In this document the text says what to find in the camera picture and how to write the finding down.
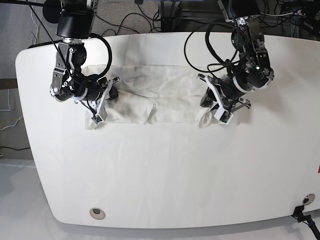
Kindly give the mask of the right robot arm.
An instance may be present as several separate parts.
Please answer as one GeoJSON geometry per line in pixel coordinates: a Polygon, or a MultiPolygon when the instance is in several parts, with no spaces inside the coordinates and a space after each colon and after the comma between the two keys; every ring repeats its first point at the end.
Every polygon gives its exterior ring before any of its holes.
{"type": "Polygon", "coordinates": [[[50,94],[59,102],[73,99],[90,113],[95,124],[107,119],[105,102],[118,98],[115,83],[120,79],[108,79],[113,55],[110,44],[102,36],[92,33],[96,14],[94,0],[63,0],[57,27],[61,42],[56,45],[56,63],[53,70],[50,94]],[[107,64],[99,74],[84,75],[82,65],[87,59],[83,40],[98,39],[106,46],[107,64]]]}

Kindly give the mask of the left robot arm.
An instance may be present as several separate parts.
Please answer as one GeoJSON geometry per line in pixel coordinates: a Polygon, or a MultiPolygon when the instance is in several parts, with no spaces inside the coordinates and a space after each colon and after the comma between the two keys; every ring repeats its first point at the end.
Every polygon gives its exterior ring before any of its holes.
{"type": "Polygon", "coordinates": [[[266,88],[274,79],[274,70],[260,28],[257,2],[220,0],[218,5],[225,17],[224,26],[232,27],[231,42],[235,48],[234,55],[239,59],[223,60],[218,56],[210,43],[210,34],[220,22],[209,23],[204,37],[206,47],[217,60],[215,66],[219,71],[226,70],[227,75],[217,77],[215,70],[211,70],[208,65],[207,70],[200,70],[198,77],[207,84],[201,107],[210,108],[214,112],[213,117],[226,124],[235,111],[251,107],[250,101],[243,96],[266,88]]]}

